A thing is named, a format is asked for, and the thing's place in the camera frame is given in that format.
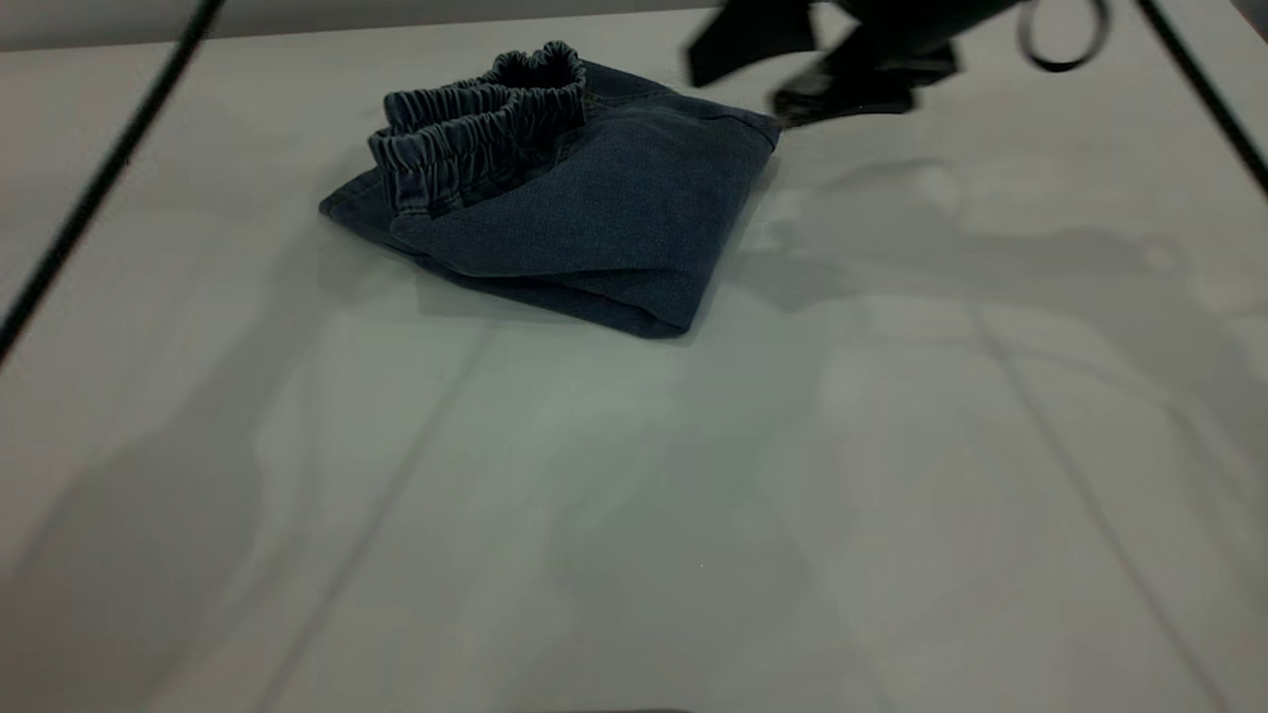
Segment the dark denim pants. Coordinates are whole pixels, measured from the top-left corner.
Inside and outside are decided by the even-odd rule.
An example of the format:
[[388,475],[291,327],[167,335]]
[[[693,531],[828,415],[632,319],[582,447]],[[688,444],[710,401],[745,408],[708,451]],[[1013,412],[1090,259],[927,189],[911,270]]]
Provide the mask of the dark denim pants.
[[383,105],[378,166],[323,214],[455,284],[645,337],[690,329],[779,140],[559,42]]

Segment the wall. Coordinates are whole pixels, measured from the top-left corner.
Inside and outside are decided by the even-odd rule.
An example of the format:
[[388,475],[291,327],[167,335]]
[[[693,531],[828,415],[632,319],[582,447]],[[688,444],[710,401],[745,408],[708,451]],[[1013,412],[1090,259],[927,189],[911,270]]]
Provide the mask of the wall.
[[1232,4],[1268,39],[1268,0],[1232,0]]
[[[217,34],[699,8],[711,0],[228,0]],[[0,0],[0,51],[172,39],[195,0]]]

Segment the white table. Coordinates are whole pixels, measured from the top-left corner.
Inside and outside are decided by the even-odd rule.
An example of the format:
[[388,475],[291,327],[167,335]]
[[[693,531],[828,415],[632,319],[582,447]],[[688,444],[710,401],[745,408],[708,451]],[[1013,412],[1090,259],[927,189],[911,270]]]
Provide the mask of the white table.
[[[675,343],[317,214],[384,93],[704,16],[209,42],[0,378],[0,710],[1268,709],[1268,208],[1135,10],[786,134]],[[165,51],[0,55],[0,297]]]

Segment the jeans waistband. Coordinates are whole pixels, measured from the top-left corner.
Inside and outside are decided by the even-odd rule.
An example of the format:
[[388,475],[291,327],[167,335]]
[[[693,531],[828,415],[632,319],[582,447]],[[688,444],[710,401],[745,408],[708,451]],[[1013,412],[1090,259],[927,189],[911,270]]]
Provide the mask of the jeans waistband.
[[586,69],[552,42],[508,52],[484,75],[383,99],[388,128],[370,137],[387,199],[397,212],[462,204],[463,189],[507,179],[534,148],[585,123]]

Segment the folded jeans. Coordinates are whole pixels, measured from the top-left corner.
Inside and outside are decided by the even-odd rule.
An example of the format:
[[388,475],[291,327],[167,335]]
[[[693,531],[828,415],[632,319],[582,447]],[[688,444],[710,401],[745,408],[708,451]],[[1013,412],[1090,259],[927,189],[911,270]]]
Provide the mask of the folded jeans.
[[462,287],[644,337],[690,329],[779,140],[558,42],[384,112],[377,167],[322,213]]

